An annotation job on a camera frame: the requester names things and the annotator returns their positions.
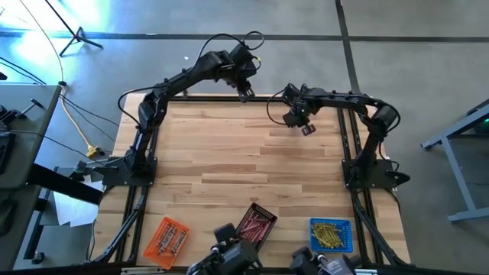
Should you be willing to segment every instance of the concrete floor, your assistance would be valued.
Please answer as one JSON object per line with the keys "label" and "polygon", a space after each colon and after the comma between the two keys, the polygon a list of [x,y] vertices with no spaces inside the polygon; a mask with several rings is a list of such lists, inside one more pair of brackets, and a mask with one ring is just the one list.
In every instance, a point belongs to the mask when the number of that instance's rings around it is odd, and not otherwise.
{"label": "concrete floor", "polygon": [[[139,2],[76,0],[53,2],[71,25],[86,31],[111,33],[214,34],[251,30],[265,34],[340,34],[333,0],[266,0],[227,2],[185,0]],[[62,26],[40,2],[28,3],[50,30]],[[489,36],[486,1],[458,0],[344,0],[351,35]],[[36,28],[21,7],[4,5],[0,28]],[[66,39],[54,39],[61,50]],[[118,121],[116,100],[124,91],[149,86],[193,64],[200,40],[96,40],[104,50],[77,44],[62,59],[69,97],[105,117]],[[42,34],[22,38],[0,37],[0,55],[28,68],[48,83],[60,80],[56,57]],[[213,41],[208,50],[232,49],[231,41]],[[396,106],[402,122],[386,139],[391,158],[412,179],[399,188],[403,226],[413,263],[420,267],[488,273],[489,218],[450,225],[447,214],[465,210],[465,204],[441,148],[424,152],[419,144],[487,98],[489,44],[352,43],[362,92]],[[345,91],[350,88],[341,42],[266,41],[257,50],[263,67],[251,79],[255,92],[271,93],[288,82]],[[13,81],[25,81],[9,73]],[[225,84],[200,83],[191,92],[233,92]],[[113,142],[91,125],[77,121],[92,143],[106,150]],[[117,129],[93,119],[112,137]],[[77,150],[86,146],[78,134],[69,137],[61,128],[75,128],[57,108],[48,136]],[[79,155],[45,141],[37,162],[46,166],[74,165]],[[474,190],[489,198],[489,189]],[[480,203],[489,205],[487,199]],[[52,267],[85,259],[90,227],[45,228],[39,249],[47,255],[40,266],[18,259],[15,268]]]}

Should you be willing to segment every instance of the butcher block tabletop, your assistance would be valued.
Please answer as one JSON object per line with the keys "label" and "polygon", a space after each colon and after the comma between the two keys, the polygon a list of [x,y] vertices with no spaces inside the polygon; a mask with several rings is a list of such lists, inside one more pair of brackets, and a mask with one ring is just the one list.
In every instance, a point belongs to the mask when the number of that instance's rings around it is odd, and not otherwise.
{"label": "butcher block tabletop", "polygon": [[[125,110],[137,117],[143,96],[128,95]],[[298,128],[270,121],[265,106],[264,102],[168,105],[157,140],[157,174],[147,199],[137,265],[154,265],[143,253],[165,216],[190,228],[174,263],[185,267],[209,254],[215,244],[214,229],[229,222],[238,226],[253,202],[278,217],[258,255],[265,267],[288,267],[290,255],[309,246],[312,217],[351,221],[354,250],[350,256],[358,254],[351,196],[342,182],[344,155],[336,109],[322,108],[311,116],[317,131],[304,137]],[[286,105],[270,104],[270,114],[277,121],[286,112]],[[132,145],[134,126],[128,116],[122,116],[114,156],[124,156]],[[360,121],[358,128],[364,142],[367,129]],[[116,186],[102,200],[92,259],[120,229],[127,193],[127,186]],[[409,262],[396,202],[382,189],[372,189],[371,195],[379,231],[398,256]],[[134,226],[128,234],[124,260],[133,232]],[[365,232],[373,260],[371,235],[367,229]]]}

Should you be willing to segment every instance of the blue container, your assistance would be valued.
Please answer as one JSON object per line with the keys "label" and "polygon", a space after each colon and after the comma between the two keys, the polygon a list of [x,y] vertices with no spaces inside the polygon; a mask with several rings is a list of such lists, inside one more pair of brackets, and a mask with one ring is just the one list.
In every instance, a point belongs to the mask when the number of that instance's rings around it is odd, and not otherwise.
{"label": "blue container", "polygon": [[[342,240],[344,247],[338,248],[324,248],[319,244],[319,241],[313,237],[313,224],[315,223],[326,223],[330,225],[336,225],[336,229],[341,230],[341,232],[336,232],[339,239]],[[336,253],[351,253],[353,252],[353,240],[351,239],[351,224],[348,220],[338,220],[330,218],[311,218],[309,224],[309,237],[311,243],[311,249],[313,251],[323,251],[323,252],[336,252]]]}

